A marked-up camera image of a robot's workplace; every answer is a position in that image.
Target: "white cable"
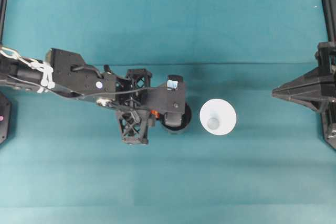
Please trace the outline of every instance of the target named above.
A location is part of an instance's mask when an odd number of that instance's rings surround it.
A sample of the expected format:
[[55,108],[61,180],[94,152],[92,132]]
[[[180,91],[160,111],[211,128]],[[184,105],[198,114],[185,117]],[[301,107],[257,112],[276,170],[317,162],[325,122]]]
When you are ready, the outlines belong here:
[[[36,69],[42,73],[42,79],[41,79],[41,86],[47,87],[48,89],[53,89],[55,87],[55,83],[52,81],[52,75],[54,69],[50,66],[49,63],[43,61],[42,63],[37,61],[36,59],[32,58],[24,58],[22,57],[18,51],[1,46],[0,47],[0,54],[2,54],[4,57],[7,57],[9,59],[19,60],[22,63],[29,66],[31,69]],[[47,89],[44,89],[40,87],[40,89],[37,91],[37,93],[47,92]]]

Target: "teal cloth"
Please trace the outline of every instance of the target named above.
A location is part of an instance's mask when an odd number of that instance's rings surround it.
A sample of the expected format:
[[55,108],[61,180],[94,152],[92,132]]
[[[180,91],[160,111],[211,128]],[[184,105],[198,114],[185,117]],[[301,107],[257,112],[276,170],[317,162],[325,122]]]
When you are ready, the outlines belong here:
[[[121,75],[146,67],[154,86],[181,74],[193,119],[184,134],[157,125],[150,145],[127,146],[113,111],[3,88],[14,110],[0,223],[336,221],[336,153],[319,117],[270,94],[315,67],[320,0],[193,1],[8,0],[5,45],[40,59],[74,50]],[[236,109],[230,135],[202,128],[211,98]]]

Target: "black truss bracket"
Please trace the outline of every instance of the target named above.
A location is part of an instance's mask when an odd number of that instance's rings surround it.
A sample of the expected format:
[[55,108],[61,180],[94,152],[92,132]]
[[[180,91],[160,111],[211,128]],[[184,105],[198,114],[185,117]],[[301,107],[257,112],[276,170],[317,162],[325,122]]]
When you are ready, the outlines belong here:
[[318,67],[273,89],[272,96],[320,113],[324,139],[336,149],[336,42],[319,43]]

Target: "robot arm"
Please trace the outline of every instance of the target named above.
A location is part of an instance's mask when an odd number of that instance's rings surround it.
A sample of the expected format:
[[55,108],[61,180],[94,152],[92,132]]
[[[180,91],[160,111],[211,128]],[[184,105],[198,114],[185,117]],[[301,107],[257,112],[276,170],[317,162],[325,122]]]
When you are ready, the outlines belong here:
[[191,120],[181,76],[170,75],[162,85],[151,87],[152,74],[146,69],[129,69],[125,77],[120,77],[105,65],[101,73],[86,64],[81,55],[60,49],[51,49],[45,61],[23,58],[3,46],[0,54],[0,86],[49,91],[116,110],[125,143],[148,144],[148,127],[155,126],[155,121],[175,133]]

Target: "orange component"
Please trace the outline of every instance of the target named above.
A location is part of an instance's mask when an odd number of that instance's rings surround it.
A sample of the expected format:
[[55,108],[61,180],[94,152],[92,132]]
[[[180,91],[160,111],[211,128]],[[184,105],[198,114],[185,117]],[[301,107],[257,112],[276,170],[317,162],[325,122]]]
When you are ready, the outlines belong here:
[[159,119],[159,118],[160,118],[160,114],[159,114],[158,111],[156,111],[156,110],[152,110],[151,113],[152,113],[153,115],[155,115],[155,118],[156,118],[156,119]]

